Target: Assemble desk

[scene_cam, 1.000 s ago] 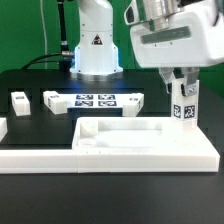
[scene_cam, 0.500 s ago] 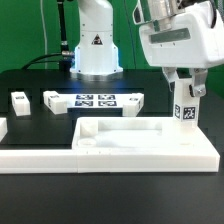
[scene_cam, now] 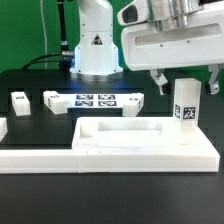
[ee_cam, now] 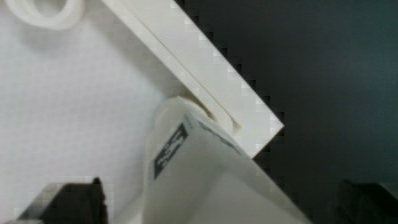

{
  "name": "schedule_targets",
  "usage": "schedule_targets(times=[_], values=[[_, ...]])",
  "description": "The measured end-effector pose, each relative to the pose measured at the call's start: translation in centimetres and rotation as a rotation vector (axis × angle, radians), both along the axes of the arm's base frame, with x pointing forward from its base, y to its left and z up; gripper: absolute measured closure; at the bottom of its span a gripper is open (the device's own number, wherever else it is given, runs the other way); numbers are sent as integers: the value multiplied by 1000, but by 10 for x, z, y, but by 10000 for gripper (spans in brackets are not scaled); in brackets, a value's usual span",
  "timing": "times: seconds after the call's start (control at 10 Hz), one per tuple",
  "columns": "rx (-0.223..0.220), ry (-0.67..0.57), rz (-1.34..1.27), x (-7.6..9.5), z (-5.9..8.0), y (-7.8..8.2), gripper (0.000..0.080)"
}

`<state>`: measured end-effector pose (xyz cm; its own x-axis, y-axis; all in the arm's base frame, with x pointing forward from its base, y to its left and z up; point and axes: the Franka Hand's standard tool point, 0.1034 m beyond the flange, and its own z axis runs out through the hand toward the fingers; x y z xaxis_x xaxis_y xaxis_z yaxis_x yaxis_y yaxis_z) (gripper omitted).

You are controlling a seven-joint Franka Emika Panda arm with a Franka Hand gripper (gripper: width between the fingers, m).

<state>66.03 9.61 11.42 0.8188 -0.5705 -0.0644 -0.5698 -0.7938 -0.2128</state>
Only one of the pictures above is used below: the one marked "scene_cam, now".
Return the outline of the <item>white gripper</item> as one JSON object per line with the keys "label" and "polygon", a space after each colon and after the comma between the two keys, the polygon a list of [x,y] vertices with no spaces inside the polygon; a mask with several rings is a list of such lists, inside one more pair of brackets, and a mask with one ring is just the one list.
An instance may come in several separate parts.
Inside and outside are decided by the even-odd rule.
{"label": "white gripper", "polygon": [[161,95],[169,83],[158,69],[209,65],[206,94],[219,92],[219,73],[224,63],[224,9],[205,9],[189,16],[189,25],[157,32],[153,23],[125,28],[121,35],[125,63],[129,69],[150,70]]}

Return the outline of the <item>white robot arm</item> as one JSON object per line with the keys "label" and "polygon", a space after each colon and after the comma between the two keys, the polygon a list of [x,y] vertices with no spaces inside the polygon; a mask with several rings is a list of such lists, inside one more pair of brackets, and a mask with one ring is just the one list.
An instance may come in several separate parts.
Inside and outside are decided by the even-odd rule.
{"label": "white robot arm", "polygon": [[206,65],[207,92],[219,91],[224,67],[224,0],[132,0],[117,14],[108,0],[77,0],[80,42],[70,72],[90,80],[119,73],[119,49],[113,43],[113,20],[123,27],[124,60],[132,71],[148,70],[166,93],[169,68]]}

